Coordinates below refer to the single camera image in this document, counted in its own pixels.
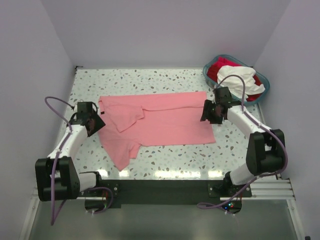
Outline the pink t shirt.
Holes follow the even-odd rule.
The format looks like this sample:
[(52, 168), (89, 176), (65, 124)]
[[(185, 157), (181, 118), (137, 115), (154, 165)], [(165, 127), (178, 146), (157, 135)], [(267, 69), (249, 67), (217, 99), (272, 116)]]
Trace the pink t shirt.
[(212, 126), (201, 121), (206, 99), (204, 91), (101, 96), (100, 143), (119, 171), (141, 146), (213, 144)]

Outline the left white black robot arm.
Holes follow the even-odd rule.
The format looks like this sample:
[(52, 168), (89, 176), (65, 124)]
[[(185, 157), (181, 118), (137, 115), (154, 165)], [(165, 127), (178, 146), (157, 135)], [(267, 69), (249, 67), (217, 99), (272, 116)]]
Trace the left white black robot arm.
[(35, 163), (38, 197), (42, 202), (73, 200), (81, 192), (99, 196), (104, 190), (97, 171), (79, 172), (73, 160), (81, 145), (106, 124), (98, 114), (98, 107), (91, 101), (80, 101), (57, 147), (46, 157)]

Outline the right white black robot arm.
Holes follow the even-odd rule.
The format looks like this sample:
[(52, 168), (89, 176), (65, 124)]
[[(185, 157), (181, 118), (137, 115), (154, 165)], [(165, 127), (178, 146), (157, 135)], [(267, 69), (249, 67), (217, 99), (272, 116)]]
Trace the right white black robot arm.
[(228, 87), (214, 90), (214, 100), (204, 102), (202, 122), (233, 123), (248, 138), (245, 163), (225, 174), (218, 188), (233, 197), (241, 186), (262, 177), (279, 174), (288, 164), (285, 136), (280, 129), (271, 129), (257, 120), (239, 100), (234, 100)]

